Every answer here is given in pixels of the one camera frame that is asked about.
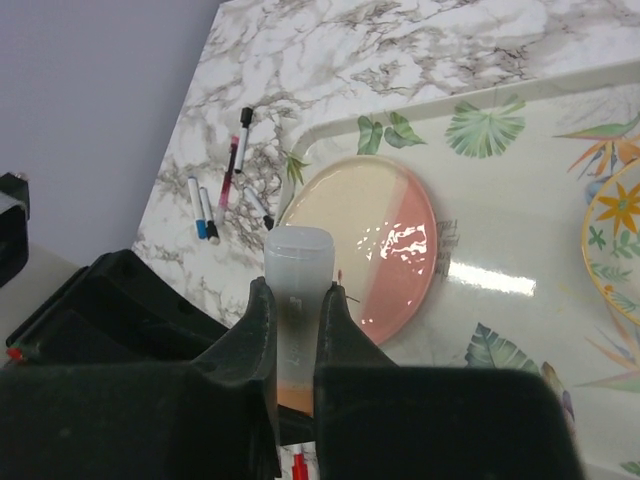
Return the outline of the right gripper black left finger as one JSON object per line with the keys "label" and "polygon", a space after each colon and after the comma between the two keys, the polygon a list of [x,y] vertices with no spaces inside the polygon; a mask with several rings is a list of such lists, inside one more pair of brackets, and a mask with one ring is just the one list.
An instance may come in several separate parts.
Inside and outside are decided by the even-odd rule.
{"label": "right gripper black left finger", "polygon": [[278,477],[275,313],[257,278],[244,316],[193,360],[3,369],[2,477]]}

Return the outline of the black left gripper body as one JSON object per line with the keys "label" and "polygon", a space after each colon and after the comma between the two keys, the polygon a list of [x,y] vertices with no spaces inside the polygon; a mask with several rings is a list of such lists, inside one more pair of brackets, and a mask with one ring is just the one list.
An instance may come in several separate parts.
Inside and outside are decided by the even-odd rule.
{"label": "black left gripper body", "polygon": [[6,353],[12,363],[188,361],[227,330],[120,250],[74,273],[7,337]]}

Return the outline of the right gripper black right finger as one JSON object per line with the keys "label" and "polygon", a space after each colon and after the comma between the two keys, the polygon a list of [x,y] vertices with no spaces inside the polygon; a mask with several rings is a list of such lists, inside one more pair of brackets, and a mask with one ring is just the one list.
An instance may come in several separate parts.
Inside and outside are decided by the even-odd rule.
{"label": "right gripper black right finger", "polygon": [[339,285],[320,314],[314,424],[323,479],[581,479],[552,390],[517,370],[401,367]]}

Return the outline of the white marker red cap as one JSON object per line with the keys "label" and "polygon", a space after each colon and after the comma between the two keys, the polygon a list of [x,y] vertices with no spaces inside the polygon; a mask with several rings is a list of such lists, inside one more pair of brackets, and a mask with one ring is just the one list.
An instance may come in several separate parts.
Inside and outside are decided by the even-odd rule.
{"label": "white marker red cap", "polygon": [[309,480],[309,470],[306,463],[305,451],[303,444],[295,444],[292,447],[293,453],[293,465],[292,465],[292,479],[293,480]]}

